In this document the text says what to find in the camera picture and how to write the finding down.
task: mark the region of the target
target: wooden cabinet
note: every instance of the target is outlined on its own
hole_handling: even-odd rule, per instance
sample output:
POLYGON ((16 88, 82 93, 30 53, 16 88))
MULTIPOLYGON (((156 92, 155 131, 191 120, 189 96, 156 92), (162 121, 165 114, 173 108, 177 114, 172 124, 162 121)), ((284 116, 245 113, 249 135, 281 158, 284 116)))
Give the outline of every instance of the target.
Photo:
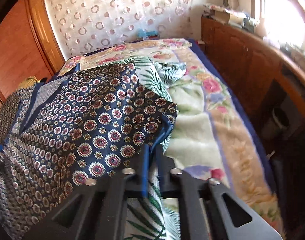
POLYGON ((278 57, 253 34, 207 18, 202 26, 208 58, 252 116, 279 68, 278 57))
POLYGON ((46 60, 56 73, 61 69, 65 60, 61 54, 50 21, 47 15, 44 0, 27 0, 33 28, 36 30, 38 40, 45 53, 46 60))
POLYGON ((19 0, 0 24, 0 91, 4 98, 29 76, 50 78, 31 32, 26 4, 19 0))
POLYGON ((245 42, 237 36, 229 36, 227 62, 223 72, 224 79, 232 90, 242 90, 247 75, 247 47, 245 42))
POLYGON ((279 62, 270 53, 257 48, 249 51, 248 73, 245 80, 245 90, 240 94, 252 111, 255 111, 263 101, 274 79, 279 62))

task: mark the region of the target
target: floral blanket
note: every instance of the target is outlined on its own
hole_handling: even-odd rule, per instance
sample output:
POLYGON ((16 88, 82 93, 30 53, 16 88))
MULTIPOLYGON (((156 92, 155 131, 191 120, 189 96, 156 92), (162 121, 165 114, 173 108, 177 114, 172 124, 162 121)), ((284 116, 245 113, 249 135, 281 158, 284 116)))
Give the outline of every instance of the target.
MULTIPOLYGON (((171 100, 178 106, 178 115, 165 155, 196 178, 220 179, 284 236, 277 196, 268 187, 252 137, 227 87, 189 47, 190 43, 184 39, 118 45, 69 59, 59 75, 77 63, 81 69, 87 69, 133 56, 153 58, 161 64, 160 71, 162 64, 186 63, 184 77, 166 84, 171 100)), ((177 210, 174 199, 164 200, 163 205, 169 214, 177 210)))

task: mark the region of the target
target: box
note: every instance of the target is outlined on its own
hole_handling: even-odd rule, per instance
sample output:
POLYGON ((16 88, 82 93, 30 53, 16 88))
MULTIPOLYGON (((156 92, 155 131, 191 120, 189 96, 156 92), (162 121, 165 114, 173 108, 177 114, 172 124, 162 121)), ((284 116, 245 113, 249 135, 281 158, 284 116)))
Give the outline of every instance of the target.
POLYGON ((241 25, 244 21, 244 18, 237 17, 234 16, 233 14, 227 12, 220 12, 220 11, 214 12, 214 18, 223 23, 236 23, 239 25, 241 25))
POLYGON ((143 40, 159 40, 159 32, 157 31, 147 32, 143 29, 139 29, 137 33, 137 41, 143 41, 143 40))

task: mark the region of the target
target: bolt head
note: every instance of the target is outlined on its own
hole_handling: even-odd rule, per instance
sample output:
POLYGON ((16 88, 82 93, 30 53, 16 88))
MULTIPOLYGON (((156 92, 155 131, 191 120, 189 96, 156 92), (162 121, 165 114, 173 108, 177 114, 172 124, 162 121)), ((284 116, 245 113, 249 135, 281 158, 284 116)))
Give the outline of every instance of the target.
POLYGON ((170 173, 173 175, 179 175, 179 174, 182 174, 182 170, 178 169, 178 168, 174 168, 174 169, 170 170, 170 173))
POLYGON ((219 180, 217 180, 217 179, 215 179, 215 178, 210 178, 209 179, 209 183, 211 184, 211 185, 218 185, 218 184, 220 184, 221 182, 219 181, 219 180))
POLYGON ((124 168, 124 169, 122 170, 122 173, 123 173, 123 174, 127 174, 127 175, 132 175, 132 174, 135 173, 135 170, 132 169, 132 168, 124 168))
POLYGON ((97 181, 95 179, 87 179, 85 184, 88 186, 94 186, 96 185, 97 181))

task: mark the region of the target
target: green leaf pattern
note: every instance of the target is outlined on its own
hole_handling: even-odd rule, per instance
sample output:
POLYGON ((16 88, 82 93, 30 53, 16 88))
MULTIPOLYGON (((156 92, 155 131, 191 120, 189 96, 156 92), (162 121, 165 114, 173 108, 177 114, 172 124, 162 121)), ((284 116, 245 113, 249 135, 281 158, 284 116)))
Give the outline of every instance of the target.
MULTIPOLYGON (((133 62, 141 85, 172 101, 166 88, 185 73, 185 64, 155 63, 149 57, 132 57, 123 60, 133 62)), ((162 142, 168 147, 170 136, 162 142)), ((128 201, 127 225, 124 240, 180 240, 179 214, 165 208, 161 202, 158 171, 152 168, 149 176, 148 198, 128 201)))

